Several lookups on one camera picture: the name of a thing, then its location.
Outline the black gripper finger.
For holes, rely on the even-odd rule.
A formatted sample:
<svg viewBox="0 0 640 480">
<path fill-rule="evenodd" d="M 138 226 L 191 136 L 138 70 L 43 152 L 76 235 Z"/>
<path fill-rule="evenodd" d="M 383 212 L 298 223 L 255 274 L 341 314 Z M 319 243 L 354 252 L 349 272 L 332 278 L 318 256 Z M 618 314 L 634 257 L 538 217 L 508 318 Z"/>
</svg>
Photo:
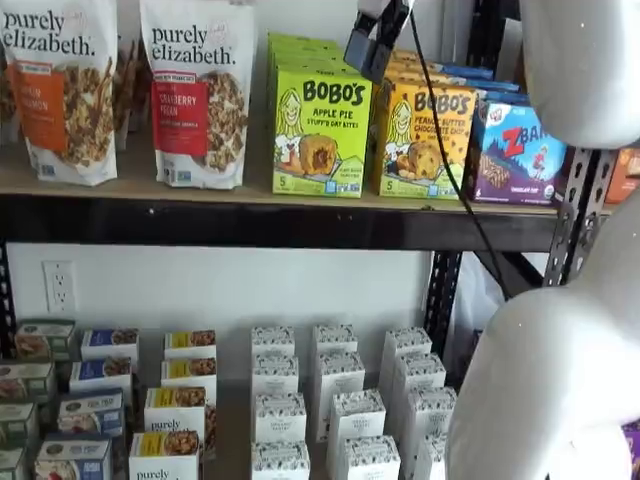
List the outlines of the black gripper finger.
<svg viewBox="0 0 640 480">
<path fill-rule="evenodd" d="M 345 63 L 350 66 L 365 66 L 367 64 L 371 44 L 369 36 L 374 26 L 374 17 L 363 12 L 357 14 L 345 47 Z"/>
<path fill-rule="evenodd" d="M 395 43 L 401 34 L 408 17 L 407 9 L 384 9 L 375 20 L 372 29 L 375 31 L 371 40 L 369 70 L 371 80 L 380 83 L 389 63 Z"/>
</svg>

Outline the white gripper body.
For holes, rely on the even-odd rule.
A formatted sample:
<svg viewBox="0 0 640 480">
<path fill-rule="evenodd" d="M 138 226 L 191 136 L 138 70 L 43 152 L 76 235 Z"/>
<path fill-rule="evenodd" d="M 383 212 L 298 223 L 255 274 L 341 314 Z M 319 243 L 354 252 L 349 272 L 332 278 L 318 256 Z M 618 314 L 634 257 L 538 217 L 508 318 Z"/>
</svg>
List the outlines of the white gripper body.
<svg viewBox="0 0 640 480">
<path fill-rule="evenodd" d="M 386 10 L 409 14 L 415 0 L 359 0 L 358 12 L 364 15 L 382 15 Z"/>
</svg>

